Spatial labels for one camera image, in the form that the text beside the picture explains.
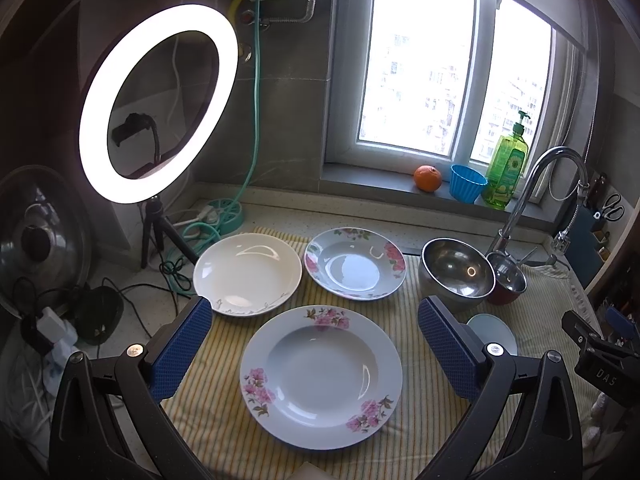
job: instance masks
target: metal pipe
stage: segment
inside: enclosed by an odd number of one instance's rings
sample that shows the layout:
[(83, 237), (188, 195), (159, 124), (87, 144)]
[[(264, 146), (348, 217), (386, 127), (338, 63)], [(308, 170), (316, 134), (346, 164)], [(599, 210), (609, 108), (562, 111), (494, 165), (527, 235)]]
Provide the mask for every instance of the metal pipe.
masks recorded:
[(587, 174), (587, 167), (585, 163), (582, 161), (582, 157), (571, 148), (566, 146), (556, 146), (547, 150), (545, 153), (540, 156), (536, 165), (531, 170), (529, 178), (527, 179), (527, 183), (525, 184), (524, 190), (518, 199), (516, 207), (513, 208), (511, 215), (507, 219), (504, 227), (498, 231), (498, 234), (491, 242), (489, 246), (489, 250), (486, 254), (489, 254), (493, 251), (502, 251), (504, 252), (509, 239), (511, 238), (511, 232), (514, 227), (516, 227), (518, 220), (522, 216), (524, 208), (526, 207), (531, 195), (533, 193), (534, 188), (540, 177), (542, 176), (545, 168), (551, 164), (554, 160), (558, 158), (570, 158), (575, 162), (575, 165), (578, 167), (579, 181), (578, 181), (578, 205), (580, 205), (580, 201), (584, 202), (587, 198), (587, 189), (589, 187), (589, 177)]
[(306, 0), (306, 11), (302, 18), (264, 18), (263, 22), (268, 23), (306, 23), (314, 16), (316, 0)]

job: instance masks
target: blue gripper pad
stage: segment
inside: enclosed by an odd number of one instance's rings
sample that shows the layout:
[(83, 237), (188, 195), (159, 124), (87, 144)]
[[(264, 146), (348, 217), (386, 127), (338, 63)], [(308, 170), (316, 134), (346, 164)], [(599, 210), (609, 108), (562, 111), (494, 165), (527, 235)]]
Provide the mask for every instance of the blue gripper pad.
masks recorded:
[(478, 362), (429, 300), (418, 306), (418, 326), (456, 395), (473, 401), (480, 394)]
[(151, 368), (149, 391), (156, 402), (174, 396), (191, 361), (207, 336), (212, 320), (211, 304), (204, 298), (200, 298)]

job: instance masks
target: teal cable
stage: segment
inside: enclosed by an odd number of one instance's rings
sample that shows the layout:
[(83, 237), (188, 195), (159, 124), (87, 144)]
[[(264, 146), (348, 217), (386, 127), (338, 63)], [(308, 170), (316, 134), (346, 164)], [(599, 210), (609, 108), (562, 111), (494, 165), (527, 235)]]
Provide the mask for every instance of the teal cable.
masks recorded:
[[(254, 76), (254, 152), (251, 160), (251, 166), (246, 174), (242, 186), (236, 193), (235, 198), (225, 207), (224, 211), (220, 213), (218, 222), (216, 224), (209, 224), (207, 222), (194, 222), (182, 231), (182, 238), (187, 242), (196, 242), (193, 246), (194, 252), (200, 256), (209, 246), (220, 240), (220, 233), (217, 227), (223, 224), (230, 212), (233, 211), (234, 206), (240, 200), (240, 197), (245, 192), (251, 177), (254, 175), (255, 165), (258, 161), (258, 148), (260, 147), (260, 0), (255, 0), (255, 19), (254, 19), (254, 57), (255, 57), (255, 76)], [(199, 229), (196, 234), (190, 234), (194, 229)], [(175, 253), (175, 248), (169, 249), (167, 253), (167, 261), (171, 262), (175, 269), (182, 268), (180, 261), (184, 260), (183, 256), (179, 256), (177, 260), (173, 260), (172, 256)], [(169, 275), (169, 285), (174, 292), (180, 292), (181, 294), (189, 294), (193, 296), (195, 292), (191, 290), (184, 290), (175, 283), (175, 278)]]

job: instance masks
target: window sill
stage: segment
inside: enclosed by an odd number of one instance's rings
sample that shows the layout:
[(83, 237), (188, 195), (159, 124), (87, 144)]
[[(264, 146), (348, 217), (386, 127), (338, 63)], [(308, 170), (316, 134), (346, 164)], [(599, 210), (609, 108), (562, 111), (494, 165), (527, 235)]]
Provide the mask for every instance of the window sill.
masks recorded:
[[(511, 200), (505, 211), (492, 209), (478, 197), (473, 204), (458, 202), (449, 194), (449, 183), (443, 182), (434, 193), (420, 191), (410, 175), (393, 171), (372, 170), (347, 164), (325, 164), (320, 178), (320, 193), (350, 196), (364, 200), (393, 203), (452, 214), (505, 222), (516, 201)], [(554, 219), (533, 203), (527, 204), (518, 225), (551, 232)]]

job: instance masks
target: faucet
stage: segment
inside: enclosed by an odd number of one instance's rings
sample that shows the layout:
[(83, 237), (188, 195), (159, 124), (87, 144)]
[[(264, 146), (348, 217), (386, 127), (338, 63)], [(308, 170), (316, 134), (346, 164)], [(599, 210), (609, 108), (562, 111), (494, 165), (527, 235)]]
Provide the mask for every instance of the faucet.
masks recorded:
[(577, 217), (578, 208), (584, 203), (584, 200), (587, 198), (587, 190), (589, 189), (589, 177), (587, 175), (587, 167), (582, 161), (582, 157), (571, 148), (566, 146), (556, 146), (547, 150), (545, 153), (540, 156), (536, 165), (531, 170), (529, 178), (527, 179), (527, 183), (524, 186), (524, 190), (516, 203), (516, 207), (513, 208), (511, 215), (507, 219), (504, 227), (498, 231), (498, 234), (495, 235), (494, 240), (491, 242), (489, 246), (489, 250), (486, 254), (492, 253), (494, 251), (500, 251), (506, 254), (507, 243), (511, 238), (511, 231), (513, 231), (514, 227), (520, 220), (522, 216), (522, 212), (524, 211), (531, 194), (533, 193), (533, 189), (536, 187), (540, 176), (542, 176), (542, 172), (545, 171), (545, 168), (551, 164), (554, 160), (558, 158), (570, 158), (575, 162), (575, 165), (578, 166), (578, 173), (580, 175), (580, 179), (578, 180), (578, 203), (576, 205), (576, 209), (574, 212), (574, 216), (572, 217), (569, 225), (560, 233), (556, 235), (554, 238), (554, 243), (552, 245), (553, 248), (558, 249), (562, 253), (569, 246), (569, 231), (571, 227), (574, 225), (575, 218)]

